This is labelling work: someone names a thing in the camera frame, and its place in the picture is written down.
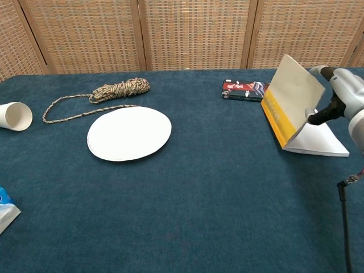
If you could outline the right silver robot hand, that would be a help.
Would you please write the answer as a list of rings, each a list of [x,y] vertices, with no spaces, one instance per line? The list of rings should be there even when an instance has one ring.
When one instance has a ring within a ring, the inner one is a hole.
[[[308,123],[318,126],[339,117],[346,118],[349,135],[363,153],[363,79],[348,69],[327,65],[315,66],[309,72],[326,79],[333,95],[324,109],[316,113],[310,108],[305,110]]]

